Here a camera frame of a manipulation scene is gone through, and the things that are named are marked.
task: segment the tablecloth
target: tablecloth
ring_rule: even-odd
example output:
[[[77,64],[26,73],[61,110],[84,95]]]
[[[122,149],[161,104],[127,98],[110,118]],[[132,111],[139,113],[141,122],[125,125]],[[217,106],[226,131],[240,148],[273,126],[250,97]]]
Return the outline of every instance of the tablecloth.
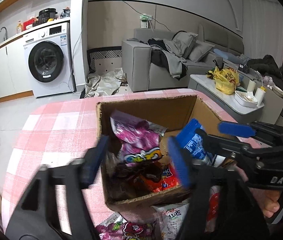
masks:
[[[79,99],[50,103],[39,107],[27,119],[13,149],[5,178],[2,198],[4,230],[24,189],[41,164],[63,166],[74,158],[83,157],[88,148],[96,145],[96,104],[101,101],[122,101],[143,98],[172,98],[181,95],[198,95],[224,121],[235,122],[220,106],[201,92],[191,89],[159,90],[124,95]],[[243,139],[258,148],[254,139]],[[58,186],[57,205],[62,230],[70,232],[65,201],[65,187]],[[95,183],[84,191],[92,220],[99,224],[113,211],[104,202],[100,171]],[[158,214],[152,209],[123,212],[130,221],[147,220]]]

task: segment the soap bottle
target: soap bottle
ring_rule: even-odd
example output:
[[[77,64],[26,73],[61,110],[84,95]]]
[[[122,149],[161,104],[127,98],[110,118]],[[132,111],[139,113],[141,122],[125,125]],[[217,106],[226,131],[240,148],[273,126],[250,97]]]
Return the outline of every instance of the soap bottle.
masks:
[[[19,24],[17,26],[17,34],[22,32],[22,25],[21,25],[21,21],[18,21]]]

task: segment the blue snack bag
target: blue snack bag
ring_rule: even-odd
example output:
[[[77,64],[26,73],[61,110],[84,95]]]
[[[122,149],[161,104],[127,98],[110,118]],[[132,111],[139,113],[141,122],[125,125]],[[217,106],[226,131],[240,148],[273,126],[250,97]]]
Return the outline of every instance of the blue snack bag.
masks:
[[[192,119],[176,136],[181,148],[189,150],[193,158],[203,160],[211,166],[214,156],[203,148],[203,139],[195,132],[197,128],[205,128],[196,119]]]

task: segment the table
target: table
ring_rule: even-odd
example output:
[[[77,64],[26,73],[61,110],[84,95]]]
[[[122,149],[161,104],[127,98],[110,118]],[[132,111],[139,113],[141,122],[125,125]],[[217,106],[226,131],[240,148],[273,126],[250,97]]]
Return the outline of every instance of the table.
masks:
[[[230,114],[238,123],[250,123],[257,121],[262,113],[264,103],[256,108],[240,105],[235,94],[226,95],[216,89],[215,81],[206,77],[206,75],[190,75],[188,88],[203,92],[219,106],[221,106],[228,114]]]
[[[39,107],[27,119],[13,149],[3,186],[2,221],[6,230],[12,212],[24,189],[41,164],[63,166],[74,158],[83,157],[88,148],[96,145],[96,104],[101,101],[123,101],[143,98],[173,98],[181,95],[197,95],[220,118],[235,122],[220,106],[201,92],[191,89],[160,90],[99,98],[87,98],[69,102],[50,103]],[[260,145],[252,138],[239,138],[254,148]],[[105,205],[100,171],[95,183],[84,191],[85,200],[95,225],[108,218],[113,211]],[[65,187],[57,187],[57,206],[61,228],[70,233],[67,216]],[[121,213],[130,221],[158,217],[153,208]]]

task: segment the faucet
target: faucet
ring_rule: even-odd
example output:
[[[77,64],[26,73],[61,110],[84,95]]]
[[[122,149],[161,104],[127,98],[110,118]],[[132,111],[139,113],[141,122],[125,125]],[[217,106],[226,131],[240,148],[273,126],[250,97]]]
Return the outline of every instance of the faucet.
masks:
[[[0,32],[3,30],[3,29],[5,29],[5,36],[4,36],[4,38],[3,38],[3,41],[6,41],[7,39],[8,39],[8,37],[7,37],[7,28],[6,27],[2,27],[1,29],[0,29]]]

